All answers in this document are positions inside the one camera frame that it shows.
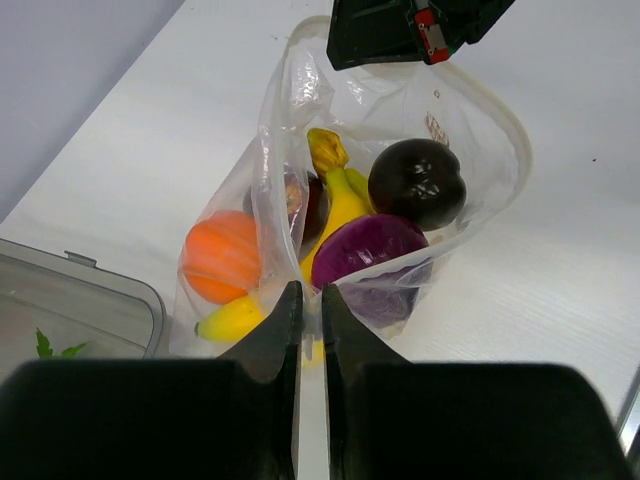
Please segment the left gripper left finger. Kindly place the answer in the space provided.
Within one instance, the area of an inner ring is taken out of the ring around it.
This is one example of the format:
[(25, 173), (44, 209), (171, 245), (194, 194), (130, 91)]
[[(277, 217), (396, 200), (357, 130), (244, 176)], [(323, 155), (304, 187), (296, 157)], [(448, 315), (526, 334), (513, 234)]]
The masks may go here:
[(303, 292), (214, 359), (34, 360), (1, 387), (5, 479), (293, 479)]

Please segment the dark round toy fruit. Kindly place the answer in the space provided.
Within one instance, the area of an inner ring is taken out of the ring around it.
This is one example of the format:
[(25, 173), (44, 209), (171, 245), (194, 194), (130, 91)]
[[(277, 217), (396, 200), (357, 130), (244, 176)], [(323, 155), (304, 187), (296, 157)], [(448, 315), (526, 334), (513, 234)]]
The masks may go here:
[(460, 161), (447, 146), (411, 138), (378, 155), (369, 172), (368, 193), (378, 213), (401, 216), (423, 231), (433, 231), (455, 220), (467, 188)]

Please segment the purple white-dotted toy food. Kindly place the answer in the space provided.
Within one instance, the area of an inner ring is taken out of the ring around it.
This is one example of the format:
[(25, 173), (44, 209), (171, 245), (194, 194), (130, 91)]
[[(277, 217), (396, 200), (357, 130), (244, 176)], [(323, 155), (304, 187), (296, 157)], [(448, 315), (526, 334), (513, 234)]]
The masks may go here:
[(352, 313), (373, 327), (402, 323), (413, 313), (432, 265), (404, 265), (400, 259), (428, 246), (422, 231), (403, 217), (361, 216), (319, 247), (311, 284), (317, 289), (336, 284)]

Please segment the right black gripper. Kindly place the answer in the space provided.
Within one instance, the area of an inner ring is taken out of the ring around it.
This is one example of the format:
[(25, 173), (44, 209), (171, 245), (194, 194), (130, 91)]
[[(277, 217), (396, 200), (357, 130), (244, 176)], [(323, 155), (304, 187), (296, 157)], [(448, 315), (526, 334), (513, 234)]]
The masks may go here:
[(361, 65), (448, 61), (479, 42), (513, 0), (339, 0), (326, 53), (336, 71)]

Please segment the orange toy fruit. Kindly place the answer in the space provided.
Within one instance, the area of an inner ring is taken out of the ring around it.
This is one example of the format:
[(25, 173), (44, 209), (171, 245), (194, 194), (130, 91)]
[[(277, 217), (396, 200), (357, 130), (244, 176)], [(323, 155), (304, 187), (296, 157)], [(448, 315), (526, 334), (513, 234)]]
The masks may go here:
[(188, 232), (181, 267), (191, 288), (224, 305), (258, 286), (261, 260), (256, 223), (237, 210), (219, 210)]

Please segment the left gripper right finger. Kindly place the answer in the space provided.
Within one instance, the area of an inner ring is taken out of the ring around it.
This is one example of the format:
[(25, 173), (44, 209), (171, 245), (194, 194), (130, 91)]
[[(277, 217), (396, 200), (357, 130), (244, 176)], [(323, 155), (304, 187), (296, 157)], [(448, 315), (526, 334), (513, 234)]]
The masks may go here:
[(334, 479), (621, 479), (595, 389), (553, 363), (413, 363), (322, 293)]

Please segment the clear zip top bag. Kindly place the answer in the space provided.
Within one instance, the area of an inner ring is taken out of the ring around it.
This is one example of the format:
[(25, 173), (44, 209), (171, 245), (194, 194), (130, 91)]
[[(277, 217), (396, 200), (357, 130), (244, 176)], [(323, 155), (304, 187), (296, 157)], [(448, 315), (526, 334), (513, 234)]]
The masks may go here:
[(254, 138), (185, 237), (173, 354), (222, 354), (292, 281), (311, 361), (328, 284), (358, 320), (394, 337), (416, 321), (450, 253), (524, 187), (532, 152), (522, 125), (464, 71), (337, 71), (328, 39), (325, 16), (293, 30)]

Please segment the yellow white-dotted toy food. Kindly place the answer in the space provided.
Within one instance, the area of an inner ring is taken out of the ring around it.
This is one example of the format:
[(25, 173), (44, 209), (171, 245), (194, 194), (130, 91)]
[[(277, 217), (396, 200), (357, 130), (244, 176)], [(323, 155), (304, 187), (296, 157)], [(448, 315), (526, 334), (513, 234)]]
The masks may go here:
[[(300, 267), (305, 281), (311, 280), (312, 262), (322, 243), (351, 220), (374, 211), (367, 179), (347, 166), (349, 156), (339, 135), (312, 128), (307, 141), (313, 170), (306, 173), (303, 189), (293, 173), (285, 175), (285, 200), (292, 232), (302, 234), (304, 256)], [(241, 340), (265, 318), (266, 312), (248, 293), (196, 323), (195, 335), (209, 342), (232, 344)]]

